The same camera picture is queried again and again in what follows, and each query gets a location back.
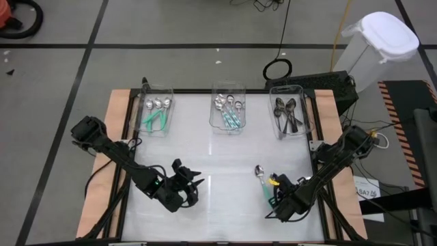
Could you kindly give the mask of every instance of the white cable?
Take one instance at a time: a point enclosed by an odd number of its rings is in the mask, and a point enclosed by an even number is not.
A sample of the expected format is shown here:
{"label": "white cable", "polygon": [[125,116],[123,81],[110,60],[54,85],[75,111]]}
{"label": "white cable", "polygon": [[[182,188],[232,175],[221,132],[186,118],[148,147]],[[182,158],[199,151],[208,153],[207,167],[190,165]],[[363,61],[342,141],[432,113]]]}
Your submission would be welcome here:
{"label": "white cable", "polygon": [[377,148],[383,149],[383,150],[388,149],[390,146],[389,139],[382,133],[376,133],[376,137],[378,137],[378,135],[381,135],[385,139],[385,142],[387,142],[387,145],[386,146],[379,146],[379,145],[374,144],[374,146]]}

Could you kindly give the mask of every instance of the gray floor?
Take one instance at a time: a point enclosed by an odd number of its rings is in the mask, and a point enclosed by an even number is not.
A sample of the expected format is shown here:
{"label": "gray floor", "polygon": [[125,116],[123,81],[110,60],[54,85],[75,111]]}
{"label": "gray floor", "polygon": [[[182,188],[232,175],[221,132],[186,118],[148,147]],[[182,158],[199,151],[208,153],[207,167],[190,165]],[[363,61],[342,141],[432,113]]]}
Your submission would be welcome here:
{"label": "gray floor", "polygon": [[[332,44],[346,0],[292,0],[284,43]],[[87,44],[102,0],[38,0],[45,21],[40,32],[17,44]],[[437,44],[433,0],[403,0],[423,44]],[[96,44],[278,43],[286,5],[259,13],[250,3],[228,0],[109,0]],[[385,11],[402,18],[394,0],[355,0],[346,25]],[[20,7],[18,16],[34,13]],[[340,43],[347,44],[342,38]],[[0,238],[14,245],[23,225],[48,151],[64,111],[85,49],[0,49]],[[330,49],[284,49],[293,75],[329,70]],[[71,144],[69,130],[84,115],[104,117],[111,90],[150,83],[176,88],[209,88],[217,80],[238,80],[251,89],[264,86],[262,69],[277,49],[93,49],[36,213],[27,244],[74,239],[83,205],[83,187],[93,158]],[[426,50],[437,66],[437,50]],[[13,76],[5,73],[15,69]],[[280,66],[269,75],[283,73]],[[431,81],[419,54],[396,65],[381,80]],[[354,118],[389,120],[378,87],[362,92]],[[362,124],[365,128],[373,125]],[[375,150],[363,161],[383,182],[414,188],[405,158],[391,128],[388,150]]]}

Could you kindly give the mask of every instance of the orange and black striped mat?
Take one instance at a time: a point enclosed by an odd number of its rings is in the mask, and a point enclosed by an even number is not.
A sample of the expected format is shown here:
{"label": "orange and black striped mat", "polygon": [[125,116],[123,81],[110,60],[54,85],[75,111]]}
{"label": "orange and black striped mat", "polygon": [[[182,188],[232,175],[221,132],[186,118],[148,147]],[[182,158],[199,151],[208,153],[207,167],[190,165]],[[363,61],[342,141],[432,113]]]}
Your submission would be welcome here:
{"label": "orange and black striped mat", "polygon": [[413,111],[437,104],[437,97],[426,81],[383,81],[378,83],[397,138],[417,188],[426,187],[422,148],[414,125]]}

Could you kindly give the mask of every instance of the clear plastic container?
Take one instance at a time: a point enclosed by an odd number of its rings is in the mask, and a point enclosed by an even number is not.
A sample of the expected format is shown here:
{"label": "clear plastic container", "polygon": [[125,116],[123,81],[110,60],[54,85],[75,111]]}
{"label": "clear plastic container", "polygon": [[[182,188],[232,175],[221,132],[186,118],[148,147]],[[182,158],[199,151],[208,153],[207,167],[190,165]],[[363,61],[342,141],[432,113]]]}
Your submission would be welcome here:
{"label": "clear plastic container", "polygon": [[292,139],[311,132],[303,88],[299,85],[284,85],[270,89],[269,114],[277,139]]}
{"label": "clear plastic container", "polygon": [[154,137],[165,137],[170,129],[175,108],[173,88],[164,85],[143,84],[135,122],[130,127]]}
{"label": "clear plastic container", "polygon": [[237,81],[212,84],[210,125],[213,133],[239,134],[246,125],[246,88]]}

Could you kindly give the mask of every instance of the orange vacuum cleaner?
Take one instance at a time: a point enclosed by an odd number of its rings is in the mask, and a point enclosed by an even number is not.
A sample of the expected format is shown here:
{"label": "orange vacuum cleaner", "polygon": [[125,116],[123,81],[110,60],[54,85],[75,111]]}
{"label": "orange vacuum cleaner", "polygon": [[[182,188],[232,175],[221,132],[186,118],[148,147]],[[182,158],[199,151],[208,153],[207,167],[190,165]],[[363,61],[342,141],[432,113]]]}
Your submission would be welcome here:
{"label": "orange vacuum cleaner", "polygon": [[[16,8],[17,3],[30,5],[35,9],[36,19],[30,28],[20,31],[23,28],[23,23],[12,16],[12,12]],[[0,38],[21,39],[34,35],[41,28],[44,15],[41,7],[33,0],[0,0]],[[7,29],[17,30],[19,32],[11,32]]]}

